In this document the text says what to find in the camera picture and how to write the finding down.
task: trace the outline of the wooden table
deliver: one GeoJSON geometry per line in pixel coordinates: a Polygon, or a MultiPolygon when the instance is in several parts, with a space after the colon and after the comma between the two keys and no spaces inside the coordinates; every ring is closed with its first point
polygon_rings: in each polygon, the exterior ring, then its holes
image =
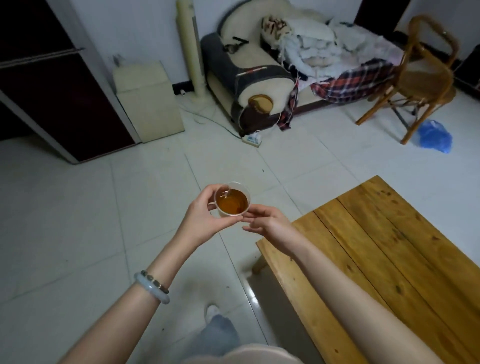
{"type": "MultiPolygon", "coordinates": [[[[380,177],[293,224],[445,363],[480,362],[480,268],[380,177]]],[[[254,273],[268,263],[325,362],[366,363],[297,264],[257,245],[254,273]]]]}

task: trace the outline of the jeans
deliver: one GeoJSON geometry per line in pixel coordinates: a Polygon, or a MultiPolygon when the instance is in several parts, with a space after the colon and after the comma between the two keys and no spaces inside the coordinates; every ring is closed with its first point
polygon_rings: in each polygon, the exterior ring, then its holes
{"type": "Polygon", "coordinates": [[[199,355],[223,356],[239,346],[240,338],[232,322],[216,315],[191,343],[185,359],[199,355]]]}

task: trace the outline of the shoe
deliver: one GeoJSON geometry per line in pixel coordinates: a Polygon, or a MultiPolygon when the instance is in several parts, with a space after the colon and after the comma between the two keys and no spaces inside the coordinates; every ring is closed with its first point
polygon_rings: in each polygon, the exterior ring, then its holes
{"type": "Polygon", "coordinates": [[[217,315],[222,315],[220,309],[215,304],[208,305],[205,309],[205,322],[207,323],[207,325],[217,315]]]}

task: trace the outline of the amber liquid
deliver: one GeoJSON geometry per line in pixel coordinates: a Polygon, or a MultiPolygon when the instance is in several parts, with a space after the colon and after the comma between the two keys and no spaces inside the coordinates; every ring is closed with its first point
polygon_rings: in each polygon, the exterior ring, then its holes
{"type": "Polygon", "coordinates": [[[238,215],[248,208],[247,196],[239,190],[228,190],[220,194],[216,199],[216,204],[223,212],[230,215],[238,215]]]}

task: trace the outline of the person's left hand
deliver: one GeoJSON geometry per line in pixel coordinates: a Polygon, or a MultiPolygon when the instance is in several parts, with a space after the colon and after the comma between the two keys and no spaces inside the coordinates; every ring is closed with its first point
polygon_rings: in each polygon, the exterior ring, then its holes
{"type": "Polygon", "coordinates": [[[175,236],[194,248],[210,240],[216,233],[242,221],[243,216],[215,218],[210,214],[215,210],[215,192],[221,184],[210,184],[188,206],[187,213],[180,224],[175,236]]]}

